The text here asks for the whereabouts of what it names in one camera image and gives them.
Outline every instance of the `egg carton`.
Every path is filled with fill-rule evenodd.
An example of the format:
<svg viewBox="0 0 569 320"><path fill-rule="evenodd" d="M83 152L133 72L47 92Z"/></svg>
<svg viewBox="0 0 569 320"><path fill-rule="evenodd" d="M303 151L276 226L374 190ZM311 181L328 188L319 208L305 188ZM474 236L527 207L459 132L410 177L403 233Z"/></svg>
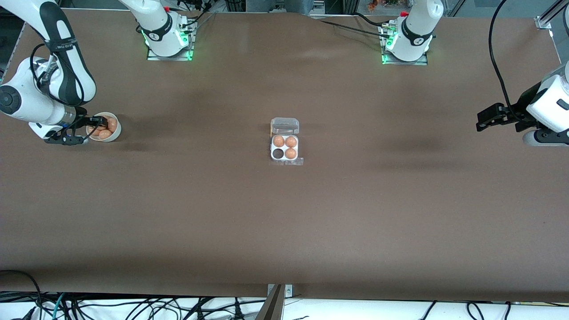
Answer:
<svg viewBox="0 0 569 320"><path fill-rule="evenodd" d="M289 138L294 139L294 146L292 147L288 146L291 145ZM271 138L271 158L273 159L273 161L276 161L280 165L301 166L302 164L304 164L304 158L298 157L298 145L299 141L297 136L293 135L289 136L284 134L275 135Z"/></svg>

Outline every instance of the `plastic egg carton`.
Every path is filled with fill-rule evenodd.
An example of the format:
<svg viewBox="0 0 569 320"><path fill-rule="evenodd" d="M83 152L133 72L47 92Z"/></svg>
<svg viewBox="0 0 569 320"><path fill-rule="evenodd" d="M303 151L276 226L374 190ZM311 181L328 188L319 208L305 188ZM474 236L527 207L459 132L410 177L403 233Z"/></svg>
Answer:
<svg viewBox="0 0 569 320"><path fill-rule="evenodd" d="M304 158L298 156L299 139L296 136L300 132L300 123L295 118L274 118L271 120L271 159L278 165L301 166Z"/></svg>
<svg viewBox="0 0 569 320"><path fill-rule="evenodd" d="M280 139L283 138L283 145L282 146L277 146L275 144L275 139ZM290 137L292 137L296 142L294 143L293 147L289 147L286 144L287 139L289 139ZM287 153L290 153L289 149L294 150L294 157L289 158ZM298 158L298 137L297 136L283 136L283 135L278 135L278 136L273 136L273 138L271 139L271 158L275 161L294 161Z"/></svg>

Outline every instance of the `metal bracket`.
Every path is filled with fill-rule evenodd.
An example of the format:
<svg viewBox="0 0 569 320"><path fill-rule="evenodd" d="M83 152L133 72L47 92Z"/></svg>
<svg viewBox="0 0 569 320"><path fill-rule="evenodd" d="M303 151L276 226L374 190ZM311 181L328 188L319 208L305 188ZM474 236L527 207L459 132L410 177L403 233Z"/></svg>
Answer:
<svg viewBox="0 0 569 320"><path fill-rule="evenodd" d="M534 18L535 26L538 29L551 29L551 20L553 17L561 13L569 3L569 0L557 0L555 1L542 15Z"/></svg>
<svg viewBox="0 0 569 320"><path fill-rule="evenodd" d="M283 307L285 306L285 294L287 294L286 286L290 286L290 295L292 295L292 285L272 285L269 289L269 296L255 320L282 320Z"/></svg>
<svg viewBox="0 0 569 320"><path fill-rule="evenodd" d="M538 29L551 29L551 23L541 25L541 16L537 16L534 18L535 26Z"/></svg>
<svg viewBox="0 0 569 320"><path fill-rule="evenodd" d="M198 28L197 23L191 24L190 26L188 26L188 30L186 31L187 34L180 35L180 37L182 37L180 40L185 40L183 38L187 37L188 46L186 48L183 48L182 50L180 50L180 52L178 52L177 54L175 54L173 56L169 56L169 57L162 57L162 56L155 54L149 47L148 48L148 54L146 55L146 60L149 60L149 61L192 61L192 59L193 59L193 47L194 47L194 44L196 43L197 28Z"/></svg>
<svg viewBox="0 0 569 320"><path fill-rule="evenodd" d="M271 294L271 290L274 288L275 285L268 285L267 286L267 296ZM292 298L292 285L284 285L284 297L285 298Z"/></svg>
<svg viewBox="0 0 569 320"><path fill-rule="evenodd" d="M427 53L423 53L423 55L417 59L416 61L401 61L399 59L397 59L397 57L395 57L395 55L393 55L389 50L387 50L385 47L389 44L391 45L391 42L393 40L393 38L395 36L397 36L396 30L393 30L392 28L384 28L382 26L378 26L377 27L377 31L379 31L380 34L386 34L391 36L391 38L384 38L382 36L380 36L380 47L381 47L381 63L382 64L401 64L401 65L427 65Z"/></svg>

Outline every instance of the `metal mounting plate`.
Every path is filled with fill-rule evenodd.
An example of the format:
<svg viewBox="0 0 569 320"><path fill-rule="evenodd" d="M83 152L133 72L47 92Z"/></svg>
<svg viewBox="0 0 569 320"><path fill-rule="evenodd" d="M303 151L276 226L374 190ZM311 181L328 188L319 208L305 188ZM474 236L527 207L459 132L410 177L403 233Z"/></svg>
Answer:
<svg viewBox="0 0 569 320"><path fill-rule="evenodd" d="M377 30L380 34L387 34L385 29L382 27L377 27ZM381 46L381 63L382 64L400 64L400 65L427 65L427 53L423 53L421 58L416 61L408 62L408 61L401 61L397 59L390 51L388 51L385 46L387 44L388 39L384 37L379 37L380 39L380 46Z"/></svg>
<svg viewBox="0 0 569 320"><path fill-rule="evenodd" d="M267 286L267 296L269 296L269 294L271 294L271 290L273 289L275 285L268 285ZM284 285L284 297L285 298L292 298L292 285Z"/></svg>
<svg viewBox="0 0 569 320"><path fill-rule="evenodd" d="M146 55L146 60L149 61L192 61L193 59L193 48L194 44L196 43L196 34L197 34L197 27L195 24L189 27L189 34L186 36L188 37L188 46L177 54L169 57L162 57L155 54L150 47L148 48L148 53Z"/></svg>

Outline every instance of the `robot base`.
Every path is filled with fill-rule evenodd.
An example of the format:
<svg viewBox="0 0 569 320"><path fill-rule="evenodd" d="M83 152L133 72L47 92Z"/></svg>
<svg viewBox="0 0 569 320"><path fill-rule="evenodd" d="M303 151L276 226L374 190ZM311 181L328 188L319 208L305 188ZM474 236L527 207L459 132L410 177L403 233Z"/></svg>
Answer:
<svg viewBox="0 0 569 320"><path fill-rule="evenodd" d="M377 30L379 31L380 34L386 34L386 35L390 35L392 36L392 34L390 34L389 29L384 29L382 27L377 27ZM385 47L387 46L388 41L390 41L391 38L383 38L380 37L380 45L381 45L381 63L382 64L401 64L401 65L427 65L427 54L423 53L423 55L421 56L421 58L419 58L416 61L402 61L397 59L390 51L388 51Z"/></svg>
<svg viewBox="0 0 569 320"><path fill-rule="evenodd" d="M184 37L187 37L188 46L180 50L177 54L169 57L159 56L155 54L148 43L146 43L146 47L148 47L148 53L146 54L146 60L150 61L192 61L193 59L193 48L194 44L196 43L196 33L197 33L197 23L188 27L188 34L180 35L180 41L184 41Z"/></svg>

